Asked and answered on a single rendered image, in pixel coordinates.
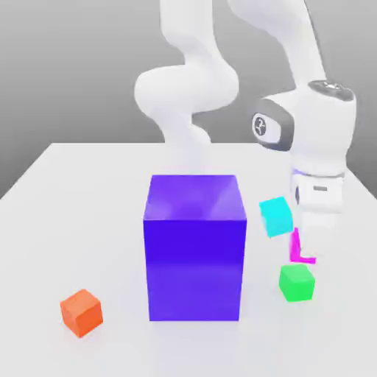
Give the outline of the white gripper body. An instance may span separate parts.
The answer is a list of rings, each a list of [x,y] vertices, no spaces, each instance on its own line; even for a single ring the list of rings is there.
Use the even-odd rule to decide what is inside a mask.
[[[343,183],[343,177],[293,176],[293,200],[302,211],[339,213]]]

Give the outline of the small magenta cube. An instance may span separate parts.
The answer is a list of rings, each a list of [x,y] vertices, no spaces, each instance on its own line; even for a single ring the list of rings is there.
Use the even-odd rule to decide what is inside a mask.
[[[303,257],[301,254],[300,235],[298,228],[294,228],[289,241],[289,258],[291,262],[302,264],[316,264],[315,257]]]

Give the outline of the small cyan cube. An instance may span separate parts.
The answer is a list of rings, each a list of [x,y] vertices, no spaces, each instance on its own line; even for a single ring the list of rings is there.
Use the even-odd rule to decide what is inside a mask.
[[[293,231],[293,218],[285,197],[276,197],[259,203],[261,218],[268,237]]]

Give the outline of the small green cube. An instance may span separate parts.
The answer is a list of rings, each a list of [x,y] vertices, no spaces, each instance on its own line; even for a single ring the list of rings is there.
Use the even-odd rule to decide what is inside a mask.
[[[305,264],[290,264],[281,267],[279,288],[290,303],[311,300],[315,278]]]

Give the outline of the small orange cube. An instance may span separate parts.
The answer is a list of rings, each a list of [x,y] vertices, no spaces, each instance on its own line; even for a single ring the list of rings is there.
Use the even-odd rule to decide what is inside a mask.
[[[82,338],[103,323],[100,301],[88,290],[81,289],[60,302],[63,323]]]

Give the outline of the large purple box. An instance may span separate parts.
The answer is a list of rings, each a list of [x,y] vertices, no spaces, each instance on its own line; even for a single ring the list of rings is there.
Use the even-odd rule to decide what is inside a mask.
[[[153,175],[144,218],[151,321],[237,321],[247,231],[233,175]]]

